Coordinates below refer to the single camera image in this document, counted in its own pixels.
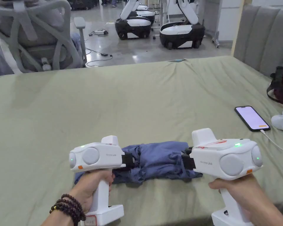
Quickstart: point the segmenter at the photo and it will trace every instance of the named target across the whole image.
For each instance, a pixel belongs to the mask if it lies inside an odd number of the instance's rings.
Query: concrete floor
[[[76,16],[81,16],[86,21],[84,29],[86,47],[92,50],[108,53],[113,55],[113,59],[107,61],[96,61],[88,63],[89,66],[109,66],[120,64],[136,64],[145,62],[159,62],[183,58],[204,58],[213,56],[229,55],[231,46],[221,46],[216,49],[210,38],[206,37],[199,49],[178,49],[168,50],[161,45],[159,37],[156,40],[152,39],[154,34],[159,34],[159,29],[154,30],[148,39],[130,39],[120,40],[115,31],[114,22],[119,18],[123,9],[123,4],[118,3],[116,8],[112,8],[111,4],[107,6],[97,6],[87,11],[73,11],[71,13],[71,32],[78,32],[74,26],[73,19]],[[94,30],[106,29],[108,36],[98,37],[93,35],[89,37]],[[15,73],[19,70],[16,62],[12,58],[7,46],[1,41],[5,58],[11,65]],[[103,57],[94,52],[88,54],[88,62],[94,60],[105,60],[111,57]]]

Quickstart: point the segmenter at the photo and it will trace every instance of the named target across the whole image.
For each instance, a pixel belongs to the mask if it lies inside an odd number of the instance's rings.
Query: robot
[[[139,16],[137,12],[132,11],[135,4],[136,0],[129,0],[121,12],[120,18],[115,22],[117,35],[121,40],[148,38],[150,35],[151,21],[146,17]]]
[[[132,12],[129,16],[142,16],[147,18],[151,22],[151,26],[153,25],[155,21],[155,13],[148,10],[148,7],[146,5],[142,5],[137,1],[132,9]]]
[[[202,43],[205,28],[198,22],[195,13],[197,5],[194,0],[174,0],[179,9],[185,15],[185,22],[167,23],[160,28],[160,40],[167,49],[195,48],[198,49]]]
[[[138,3],[137,10],[149,9],[147,5],[140,3],[140,1],[137,1],[137,3]]]
[[[234,180],[263,166],[257,143],[249,139],[217,140],[209,128],[193,131],[192,139],[194,147],[191,153],[182,156],[187,169]],[[73,172],[134,167],[132,156],[121,150],[116,136],[104,137],[101,143],[75,148],[69,154],[69,162]],[[102,226],[124,216],[123,205],[108,206],[108,193],[109,185],[101,181],[94,193],[90,211],[86,214],[86,221],[81,225]],[[212,214],[215,226],[253,226],[226,189],[221,189],[221,195],[226,207]]]

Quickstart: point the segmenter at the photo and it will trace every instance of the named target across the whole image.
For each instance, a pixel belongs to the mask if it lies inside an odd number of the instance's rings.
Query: red bag
[[[276,73],[272,73],[270,76],[272,78],[272,82],[267,88],[267,96],[270,99],[283,104],[283,67],[277,67]],[[268,94],[271,90],[273,90],[276,98],[273,98]]]

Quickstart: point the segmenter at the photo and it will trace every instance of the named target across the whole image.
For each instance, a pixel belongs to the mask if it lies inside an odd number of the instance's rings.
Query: hand
[[[264,205],[273,205],[253,174],[246,175],[236,180],[216,179],[208,185],[212,189],[227,189],[234,200],[247,211],[246,215],[252,213],[254,208],[257,209]]]
[[[84,212],[88,212],[92,204],[93,193],[99,186],[100,181],[105,180],[109,183],[110,192],[114,178],[114,174],[108,170],[97,170],[91,173],[87,172],[80,178],[79,182],[69,194],[79,201]]]

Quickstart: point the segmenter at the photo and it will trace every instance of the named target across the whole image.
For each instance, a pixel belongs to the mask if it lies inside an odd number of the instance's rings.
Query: power adapter
[[[106,30],[98,30],[98,31],[94,31],[95,35],[107,35],[108,31]]]

